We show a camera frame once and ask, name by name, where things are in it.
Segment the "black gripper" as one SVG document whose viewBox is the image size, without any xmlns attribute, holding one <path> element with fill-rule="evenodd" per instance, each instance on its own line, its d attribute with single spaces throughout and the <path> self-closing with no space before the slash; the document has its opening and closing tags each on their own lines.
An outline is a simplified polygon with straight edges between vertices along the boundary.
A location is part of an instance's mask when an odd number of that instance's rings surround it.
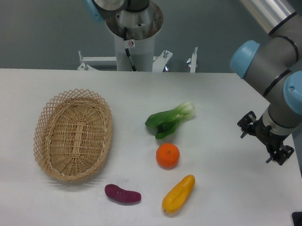
<svg viewBox="0 0 302 226">
<path fill-rule="evenodd" d="M 265 126 L 262 119 L 257 121 L 253 111 L 244 115 L 237 123 L 237 126 L 240 127 L 242 132 L 240 138 L 244 138 L 246 135 L 256 136 L 266 146 L 269 153 L 269 158 L 265 161 L 266 163 L 273 161 L 279 165 L 283 165 L 294 152 L 294 148 L 283 144 L 287 135 L 283 136 L 272 133 L 272 127 L 270 125 Z"/>
</svg>

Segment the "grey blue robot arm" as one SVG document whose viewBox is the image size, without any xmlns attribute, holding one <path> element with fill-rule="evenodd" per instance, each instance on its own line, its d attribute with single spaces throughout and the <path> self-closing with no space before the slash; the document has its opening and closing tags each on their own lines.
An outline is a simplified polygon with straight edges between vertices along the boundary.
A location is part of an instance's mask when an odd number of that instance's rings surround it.
<svg viewBox="0 0 302 226">
<path fill-rule="evenodd" d="M 116 66 L 125 71 L 163 72 L 171 53 L 153 57 L 154 38 L 163 16 L 150 0 L 82 0 L 96 22 L 104 21 L 114 36 Z M 269 160 L 283 164 L 294 152 L 284 145 L 302 123 L 302 71 L 291 66 L 302 58 L 302 17 L 287 0 L 240 0 L 270 37 L 266 45 L 253 40 L 233 54 L 231 69 L 268 102 L 260 118 L 248 112 L 238 122 L 243 135 L 255 136 Z"/>
</svg>

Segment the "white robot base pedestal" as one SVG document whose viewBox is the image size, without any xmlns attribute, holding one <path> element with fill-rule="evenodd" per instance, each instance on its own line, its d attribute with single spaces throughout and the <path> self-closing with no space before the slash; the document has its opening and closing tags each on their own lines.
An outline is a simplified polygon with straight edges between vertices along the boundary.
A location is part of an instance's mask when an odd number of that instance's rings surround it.
<svg viewBox="0 0 302 226">
<path fill-rule="evenodd" d="M 163 20 L 161 9 L 152 1 L 143 11 L 122 10 L 107 19 L 106 26 L 114 37 L 115 56 L 118 58 L 124 52 L 132 58 L 145 53 L 154 56 L 155 38 L 163 26 Z"/>
</svg>

